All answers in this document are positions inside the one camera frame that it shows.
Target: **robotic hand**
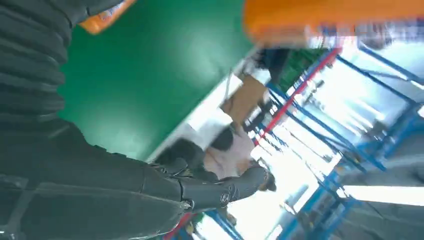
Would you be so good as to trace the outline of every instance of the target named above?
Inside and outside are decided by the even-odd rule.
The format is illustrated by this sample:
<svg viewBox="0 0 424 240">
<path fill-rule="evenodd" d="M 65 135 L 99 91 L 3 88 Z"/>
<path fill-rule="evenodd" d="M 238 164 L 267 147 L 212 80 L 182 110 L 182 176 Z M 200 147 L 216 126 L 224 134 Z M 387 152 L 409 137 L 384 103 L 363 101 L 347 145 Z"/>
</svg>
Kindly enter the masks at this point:
<svg viewBox="0 0 424 240">
<path fill-rule="evenodd" d="M 0 239 L 127 240 L 253 194 L 266 177 L 207 182 L 88 144 L 57 116 L 72 28 L 120 0 L 0 1 Z"/>
</svg>

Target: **cardboard box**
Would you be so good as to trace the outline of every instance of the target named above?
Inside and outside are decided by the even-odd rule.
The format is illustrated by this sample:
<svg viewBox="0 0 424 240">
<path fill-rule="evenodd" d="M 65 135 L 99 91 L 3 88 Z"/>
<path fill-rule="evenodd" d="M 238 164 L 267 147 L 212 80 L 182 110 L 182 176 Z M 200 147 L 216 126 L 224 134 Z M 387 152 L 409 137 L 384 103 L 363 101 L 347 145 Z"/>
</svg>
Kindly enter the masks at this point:
<svg viewBox="0 0 424 240">
<path fill-rule="evenodd" d="M 268 90 L 251 75 L 244 76 L 242 81 L 243 85 L 222 105 L 222 110 L 239 125 L 249 117 Z"/>
</svg>

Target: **green wall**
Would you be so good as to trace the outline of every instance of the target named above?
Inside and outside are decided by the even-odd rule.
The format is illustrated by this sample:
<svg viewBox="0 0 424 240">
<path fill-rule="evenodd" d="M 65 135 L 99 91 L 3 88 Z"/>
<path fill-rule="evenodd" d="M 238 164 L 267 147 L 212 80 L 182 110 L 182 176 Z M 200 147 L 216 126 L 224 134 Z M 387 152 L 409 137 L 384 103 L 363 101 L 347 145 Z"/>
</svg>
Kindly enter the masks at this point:
<svg viewBox="0 0 424 240">
<path fill-rule="evenodd" d="M 252 45 L 242 0 L 138 0 L 111 28 L 77 28 L 61 116 L 89 143 L 145 160 Z"/>
</svg>

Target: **white shirt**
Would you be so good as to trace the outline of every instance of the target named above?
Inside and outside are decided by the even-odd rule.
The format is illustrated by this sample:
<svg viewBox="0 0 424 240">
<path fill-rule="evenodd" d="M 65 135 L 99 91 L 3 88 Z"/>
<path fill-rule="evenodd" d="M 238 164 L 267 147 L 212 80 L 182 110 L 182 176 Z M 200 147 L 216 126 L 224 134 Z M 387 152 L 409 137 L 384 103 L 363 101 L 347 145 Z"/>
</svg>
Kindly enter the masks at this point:
<svg viewBox="0 0 424 240">
<path fill-rule="evenodd" d="M 206 150 L 204 168 L 215 173 L 218 179 L 239 177 L 250 166 L 251 152 L 255 145 L 241 127 L 232 135 L 234 141 L 229 150 L 220 151 L 212 147 Z"/>
</svg>

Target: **orange bin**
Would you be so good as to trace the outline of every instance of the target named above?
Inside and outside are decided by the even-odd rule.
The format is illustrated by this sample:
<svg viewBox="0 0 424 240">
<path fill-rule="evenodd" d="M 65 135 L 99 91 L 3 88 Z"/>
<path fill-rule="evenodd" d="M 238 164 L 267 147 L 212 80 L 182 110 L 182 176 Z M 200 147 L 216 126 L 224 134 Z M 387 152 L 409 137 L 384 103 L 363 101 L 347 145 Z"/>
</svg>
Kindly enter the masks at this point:
<svg viewBox="0 0 424 240">
<path fill-rule="evenodd" d="M 246 0 L 244 9 L 247 34 L 263 45 L 303 41 L 306 27 L 313 34 L 335 26 L 355 35 L 358 24 L 419 17 L 424 17 L 424 0 Z"/>
<path fill-rule="evenodd" d="M 100 14 L 89 17 L 80 23 L 87 32 L 95 35 L 112 25 L 136 0 L 124 0 L 122 3 L 108 9 Z"/>
</svg>

